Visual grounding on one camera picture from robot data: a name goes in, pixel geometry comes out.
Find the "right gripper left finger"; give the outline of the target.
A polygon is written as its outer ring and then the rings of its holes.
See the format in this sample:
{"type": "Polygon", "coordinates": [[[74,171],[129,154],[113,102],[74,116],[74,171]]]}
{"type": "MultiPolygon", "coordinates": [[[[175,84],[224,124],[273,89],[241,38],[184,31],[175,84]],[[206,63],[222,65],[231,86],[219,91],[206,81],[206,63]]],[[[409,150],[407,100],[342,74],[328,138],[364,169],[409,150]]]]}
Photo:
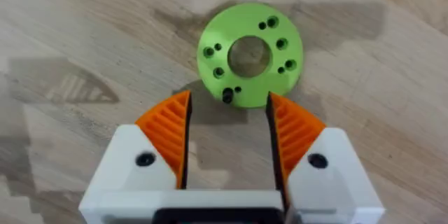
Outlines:
{"type": "Polygon", "coordinates": [[[79,209],[94,208],[106,193],[186,188],[191,91],[154,105],[133,124],[117,127],[79,209]]]}

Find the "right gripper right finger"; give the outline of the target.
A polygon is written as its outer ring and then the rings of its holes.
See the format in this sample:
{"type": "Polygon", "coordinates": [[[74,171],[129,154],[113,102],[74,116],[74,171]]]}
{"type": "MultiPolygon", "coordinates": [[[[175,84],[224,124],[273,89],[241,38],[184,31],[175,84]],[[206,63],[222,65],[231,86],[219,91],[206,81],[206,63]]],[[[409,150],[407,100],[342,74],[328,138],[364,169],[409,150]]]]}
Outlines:
{"type": "Polygon", "coordinates": [[[265,114],[287,223],[380,221],[385,208],[343,129],[273,92],[265,114]]]}

